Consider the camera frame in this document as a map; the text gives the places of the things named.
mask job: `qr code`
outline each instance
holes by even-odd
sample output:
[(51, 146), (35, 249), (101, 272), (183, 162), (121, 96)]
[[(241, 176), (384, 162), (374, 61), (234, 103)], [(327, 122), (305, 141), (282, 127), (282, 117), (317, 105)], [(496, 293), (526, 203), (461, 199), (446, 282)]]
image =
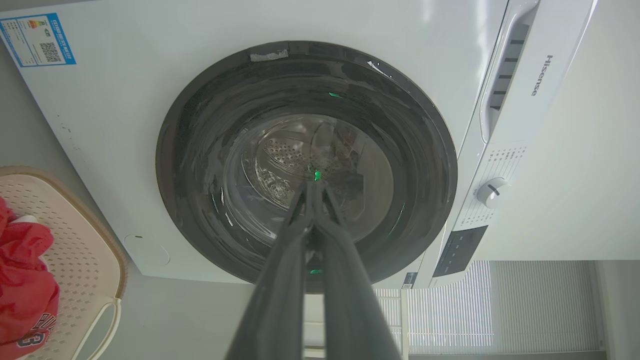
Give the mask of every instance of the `qr code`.
[(45, 42), (40, 44), (40, 47), (42, 48), (42, 52), (44, 53), (44, 56), (47, 58), (48, 63), (62, 61), (62, 59), (60, 59), (60, 53), (58, 52), (58, 48), (56, 48), (55, 43)]

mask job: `basket handle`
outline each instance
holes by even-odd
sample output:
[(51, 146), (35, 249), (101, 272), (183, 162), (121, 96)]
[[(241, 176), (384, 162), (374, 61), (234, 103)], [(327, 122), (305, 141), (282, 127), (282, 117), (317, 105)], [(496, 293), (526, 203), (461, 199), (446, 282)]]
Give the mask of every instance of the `basket handle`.
[(111, 326), (109, 326), (109, 331), (107, 331), (107, 334), (105, 335), (104, 339), (102, 339), (102, 341), (100, 342), (100, 345), (98, 345), (98, 347), (95, 349), (93, 354), (91, 354), (91, 356), (88, 357), (87, 360), (98, 359), (102, 355), (102, 353), (107, 349), (107, 346), (109, 346), (109, 344), (111, 343), (111, 340), (113, 340), (113, 336), (116, 334), (116, 330), (118, 329), (118, 325), (120, 324), (120, 316), (122, 315), (122, 306), (120, 305), (120, 301), (121, 301), (120, 299), (115, 297), (110, 300), (111, 301), (104, 304), (102, 309), (100, 309), (100, 312), (98, 312), (98, 316), (95, 317), (95, 320), (89, 327), (89, 330), (84, 335), (84, 339), (80, 343), (80, 346), (78, 346), (76, 353), (74, 354), (72, 359), (75, 359), (78, 356), (78, 354), (80, 354), (80, 350), (82, 349), (84, 342), (87, 340), (87, 338), (89, 338), (89, 334), (91, 334), (91, 332), (93, 331), (93, 327), (95, 327), (95, 324), (98, 322), (98, 320), (100, 320), (100, 318), (102, 317), (102, 314), (104, 314), (105, 310), (109, 306), (113, 306), (113, 319), (111, 319)]

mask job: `red clothing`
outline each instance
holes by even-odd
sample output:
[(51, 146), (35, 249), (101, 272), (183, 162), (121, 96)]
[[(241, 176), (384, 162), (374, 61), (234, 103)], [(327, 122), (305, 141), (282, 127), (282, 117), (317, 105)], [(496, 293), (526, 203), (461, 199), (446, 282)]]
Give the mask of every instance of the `red clothing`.
[(45, 344), (58, 315), (60, 288), (38, 259), (53, 244), (49, 228), (19, 222), (0, 197), (0, 360)]

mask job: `front-loading washing machine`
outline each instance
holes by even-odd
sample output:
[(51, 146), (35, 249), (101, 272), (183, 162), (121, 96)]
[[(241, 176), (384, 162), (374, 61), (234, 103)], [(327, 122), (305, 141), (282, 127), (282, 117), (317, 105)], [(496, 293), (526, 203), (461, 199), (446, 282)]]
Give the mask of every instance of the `front-loading washing machine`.
[(465, 273), (594, 5), (99, 0), (0, 22), (143, 274), (256, 281), (324, 179), (371, 280), (411, 288)]

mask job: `white washing machine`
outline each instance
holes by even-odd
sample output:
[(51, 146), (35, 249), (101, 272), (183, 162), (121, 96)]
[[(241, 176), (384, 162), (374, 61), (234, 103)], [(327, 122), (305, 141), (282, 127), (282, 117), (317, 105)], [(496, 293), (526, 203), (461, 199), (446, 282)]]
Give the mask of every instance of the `white washing machine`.
[(98, 0), (0, 22), (143, 274), (255, 281), (319, 177), (376, 286), (411, 288), (465, 273), (594, 5)]

